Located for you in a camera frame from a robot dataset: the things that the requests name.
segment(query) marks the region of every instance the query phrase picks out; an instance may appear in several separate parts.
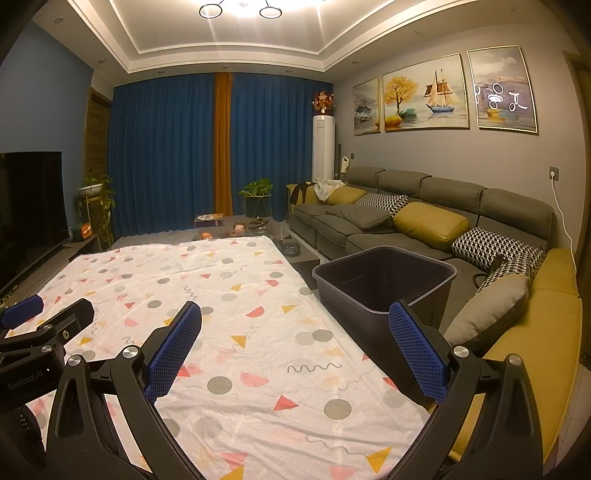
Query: potted plant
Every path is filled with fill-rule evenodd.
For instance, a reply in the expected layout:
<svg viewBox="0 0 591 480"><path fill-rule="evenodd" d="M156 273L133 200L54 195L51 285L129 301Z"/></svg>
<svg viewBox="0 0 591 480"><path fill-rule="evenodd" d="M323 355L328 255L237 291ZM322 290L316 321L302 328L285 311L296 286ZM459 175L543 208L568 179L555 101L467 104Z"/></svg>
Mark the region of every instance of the potted plant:
<svg viewBox="0 0 591 480"><path fill-rule="evenodd" d="M250 182L238 195L244 197L244 213L248 218L265 218L271 216L271 179L260 179Z"/></svg>

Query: tree painting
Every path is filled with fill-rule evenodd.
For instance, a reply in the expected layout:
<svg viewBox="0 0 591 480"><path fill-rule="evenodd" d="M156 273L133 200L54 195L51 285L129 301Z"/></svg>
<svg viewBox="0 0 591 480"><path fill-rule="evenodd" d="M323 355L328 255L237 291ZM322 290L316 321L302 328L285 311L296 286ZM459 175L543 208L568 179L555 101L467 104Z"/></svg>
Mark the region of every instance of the tree painting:
<svg viewBox="0 0 591 480"><path fill-rule="evenodd" d="M398 116L400 116L400 104L405 100L410 100L417 94L418 83L404 76L393 77L384 89L384 103L392 105L396 103Z"/></svg>

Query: tv stand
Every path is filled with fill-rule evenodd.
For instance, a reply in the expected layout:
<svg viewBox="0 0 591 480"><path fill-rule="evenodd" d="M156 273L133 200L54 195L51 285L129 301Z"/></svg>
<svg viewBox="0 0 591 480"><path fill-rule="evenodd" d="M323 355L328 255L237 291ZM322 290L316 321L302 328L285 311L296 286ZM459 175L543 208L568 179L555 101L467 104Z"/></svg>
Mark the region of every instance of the tv stand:
<svg viewBox="0 0 591 480"><path fill-rule="evenodd" d="M18 282L15 290L10 294L7 305L14 305L38 293L62 268L74 260L78 255L101 252L98 235L91 235L82 242L67 242L60 250L31 270Z"/></svg>

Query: blue mesh gripper pad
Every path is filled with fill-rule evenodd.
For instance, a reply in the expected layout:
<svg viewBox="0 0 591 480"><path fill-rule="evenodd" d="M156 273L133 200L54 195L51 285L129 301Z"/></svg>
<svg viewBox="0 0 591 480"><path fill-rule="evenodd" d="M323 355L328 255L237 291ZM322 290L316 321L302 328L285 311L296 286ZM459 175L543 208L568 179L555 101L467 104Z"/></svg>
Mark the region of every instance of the blue mesh gripper pad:
<svg viewBox="0 0 591 480"><path fill-rule="evenodd" d="M447 395L446 366L400 302L390 307L388 326L423 394L441 404Z"/></svg>
<svg viewBox="0 0 591 480"><path fill-rule="evenodd" d="M152 405L158 397L163 397L170 391L200 330L201 309L198 305L192 304L148 365L148 384L144 388L144 394Z"/></svg>

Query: television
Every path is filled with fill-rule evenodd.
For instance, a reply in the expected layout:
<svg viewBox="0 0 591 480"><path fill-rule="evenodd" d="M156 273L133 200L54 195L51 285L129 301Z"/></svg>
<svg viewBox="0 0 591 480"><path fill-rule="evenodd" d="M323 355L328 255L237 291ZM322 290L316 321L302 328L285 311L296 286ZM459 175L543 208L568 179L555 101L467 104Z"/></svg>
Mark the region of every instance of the television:
<svg viewBox="0 0 591 480"><path fill-rule="evenodd" d="M61 153L0 153L0 297L68 238Z"/></svg>

